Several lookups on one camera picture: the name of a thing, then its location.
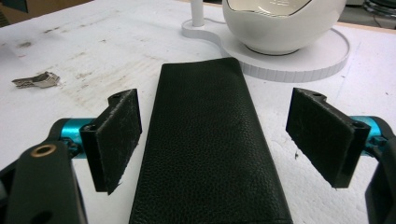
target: white table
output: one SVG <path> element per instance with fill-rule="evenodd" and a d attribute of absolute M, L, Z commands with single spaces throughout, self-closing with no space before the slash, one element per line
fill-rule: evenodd
<path fill-rule="evenodd" d="M 220 7 L 205 16 L 222 21 Z M 0 169 L 43 141 L 61 118 L 95 118 L 106 98 L 138 89 L 143 133 L 121 184 L 94 191 L 85 160 L 73 163 L 90 223 L 127 223 L 161 65 L 220 58 L 209 42 L 188 39 L 190 4 L 176 0 L 96 0 L 0 29 Z M 295 223 L 367 223 L 364 191 L 377 165 L 362 157 L 348 189 L 332 189 L 285 131 L 293 87 L 318 91 L 348 115 L 374 115 L 396 129 L 396 34 L 336 25 L 352 51 L 346 67 L 320 81 L 275 83 L 245 76 Z M 58 87 L 17 89 L 11 80 L 50 71 Z"/>

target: white round tray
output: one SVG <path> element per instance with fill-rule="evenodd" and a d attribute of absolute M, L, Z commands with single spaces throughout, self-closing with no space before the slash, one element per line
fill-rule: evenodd
<path fill-rule="evenodd" d="M 234 57 L 244 74 L 277 82 L 309 82 L 338 73 L 347 63 L 350 44 L 339 31 L 331 29 L 312 45 L 282 56 L 263 55 L 248 49 L 229 31 L 225 22 L 205 19 L 205 25 L 182 24 L 188 38 L 208 40 L 219 46 L 223 57 Z"/>

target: black leather wallet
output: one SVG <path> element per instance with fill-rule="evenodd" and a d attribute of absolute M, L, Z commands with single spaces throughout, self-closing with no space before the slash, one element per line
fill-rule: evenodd
<path fill-rule="evenodd" d="M 236 59 L 163 65 L 130 223 L 292 223 Z"/>

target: leather wallet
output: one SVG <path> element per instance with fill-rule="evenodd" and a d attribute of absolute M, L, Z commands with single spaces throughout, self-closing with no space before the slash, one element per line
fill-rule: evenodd
<path fill-rule="evenodd" d="M 130 223 L 292 223 L 236 59 L 163 65 Z"/>

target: white ceramic bowl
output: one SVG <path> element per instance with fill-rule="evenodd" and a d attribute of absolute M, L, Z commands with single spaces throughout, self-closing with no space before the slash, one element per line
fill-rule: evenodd
<path fill-rule="evenodd" d="M 346 0 L 223 0 L 222 4 L 230 31 L 242 43 L 259 53 L 283 55 L 329 31 Z"/>

